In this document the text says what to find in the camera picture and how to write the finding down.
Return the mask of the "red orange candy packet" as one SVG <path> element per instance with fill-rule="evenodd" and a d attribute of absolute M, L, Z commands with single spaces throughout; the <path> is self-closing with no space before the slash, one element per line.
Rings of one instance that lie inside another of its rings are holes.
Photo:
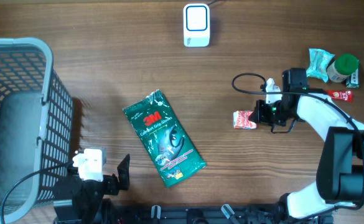
<path fill-rule="evenodd" d="M 233 113 L 233 127 L 235 129 L 256 129 L 256 123 L 249 120 L 252 113 L 250 110 L 235 111 Z"/>

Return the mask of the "green 3M gloves bag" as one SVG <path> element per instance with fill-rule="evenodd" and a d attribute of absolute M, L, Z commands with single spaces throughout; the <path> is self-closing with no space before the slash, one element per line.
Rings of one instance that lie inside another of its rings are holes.
<path fill-rule="evenodd" d="M 167 188 L 207 166 L 160 90 L 123 112 Z"/>

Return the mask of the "teal wet wipes packet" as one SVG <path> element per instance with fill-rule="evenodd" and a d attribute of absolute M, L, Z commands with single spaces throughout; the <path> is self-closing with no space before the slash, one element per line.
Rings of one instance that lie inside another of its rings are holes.
<path fill-rule="evenodd" d="M 327 83 L 329 80 L 327 67 L 334 57 L 334 54 L 323 49 L 309 49 L 310 63 L 306 70 L 307 77 L 318 78 Z"/>

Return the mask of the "red Nescafe stick sachet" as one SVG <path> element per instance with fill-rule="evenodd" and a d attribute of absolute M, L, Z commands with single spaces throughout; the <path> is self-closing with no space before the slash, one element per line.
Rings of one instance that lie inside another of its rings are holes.
<path fill-rule="evenodd" d="M 326 93 L 333 100 L 353 101 L 353 93 L 350 90 L 326 90 Z"/>

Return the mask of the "green lid jar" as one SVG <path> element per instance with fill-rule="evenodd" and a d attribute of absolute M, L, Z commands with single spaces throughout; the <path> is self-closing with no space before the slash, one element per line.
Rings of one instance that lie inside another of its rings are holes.
<path fill-rule="evenodd" d="M 358 68 L 359 59 L 356 56 L 342 54 L 327 67 L 326 72 L 330 81 L 340 83 L 355 73 Z"/>

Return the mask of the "green white small box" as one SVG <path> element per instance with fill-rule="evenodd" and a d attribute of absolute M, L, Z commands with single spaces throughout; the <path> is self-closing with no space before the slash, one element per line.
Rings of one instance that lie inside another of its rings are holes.
<path fill-rule="evenodd" d="M 358 62 L 357 69 L 346 79 L 345 85 L 347 88 L 360 87 L 359 67 L 360 67 L 360 62 Z"/>

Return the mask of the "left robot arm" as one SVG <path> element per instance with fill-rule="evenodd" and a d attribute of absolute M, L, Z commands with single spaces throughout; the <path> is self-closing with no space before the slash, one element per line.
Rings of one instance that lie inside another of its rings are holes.
<path fill-rule="evenodd" d="M 104 175 L 102 181 L 82 180 L 76 168 L 68 167 L 69 174 L 54 185 L 54 223 L 122 223 L 111 200 L 105 195 L 118 195 L 129 189 L 127 155 L 117 167 L 118 175 Z"/>

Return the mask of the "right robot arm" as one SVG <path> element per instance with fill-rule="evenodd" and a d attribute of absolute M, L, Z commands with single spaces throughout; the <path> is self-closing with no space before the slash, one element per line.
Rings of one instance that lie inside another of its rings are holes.
<path fill-rule="evenodd" d="M 265 79 L 249 119 L 276 126 L 303 122 L 324 141 L 315 182 L 300 191 L 286 193 L 270 214 L 276 222 L 308 222 L 338 209 L 364 206 L 364 124 L 340 109 L 320 88 L 308 85 L 303 68 L 282 73 L 282 87 Z"/>

